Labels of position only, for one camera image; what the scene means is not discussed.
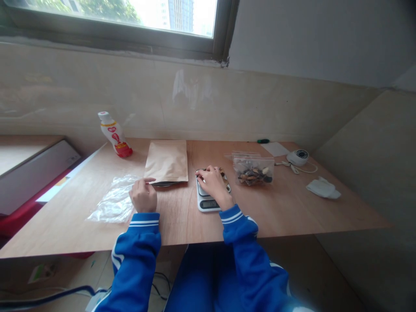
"tree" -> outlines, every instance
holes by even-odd
[[[71,12],[71,10],[64,5],[61,0],[36,0],[36,7],[41,11],[49,12]]]
[[[141,24],[129,0],[79,0],[86,16],[115,22]]]
[[[85,16],[114,22],[141,24],[129,0],[78,0]],[[37,9],[46,12],[71,13],[61,0],[35,0]]]

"window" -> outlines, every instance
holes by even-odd
[[[160,2],[154,0],[0,2],[0,36],[218,61],[227,60],[239,4],[239,0],[165,0],[160,10]]]
[[[74,0],[69,0],[69,4],[71,5],[72,11],[78,12],[78,8]]]

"blue jacket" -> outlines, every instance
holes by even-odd
[[[135,214],[111,253],[112,290],[93,312],[146,312],[161,247],[158,213]],[[241,302],[247,312],[310,311],[290,295],[289,275],[257,243],[258,226],[238,205],[220,212],[224,241],[234,249]]]

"scale display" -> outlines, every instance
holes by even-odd
[[[207,200],[207,201],[201,201],[200,204],[202,209],[206,209],[206,208],[220,208],[220,206],[217,204],[217,202],[213,199],[213,200]]]

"person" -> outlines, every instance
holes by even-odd
[[[221,244],[191,244],[182,259],[165,312],[311,311],[289,290],[288,273],[271,262],[256,242],[256,222],[245,216],[226,190],[218,167],[196,172],[202,189],[221,208]],[[130,198],[137,213],[111,253],[111,291],[93,312],[145,312],[148,309],[156,257],[161,247],[157,195],[153,178],[136,181]]]

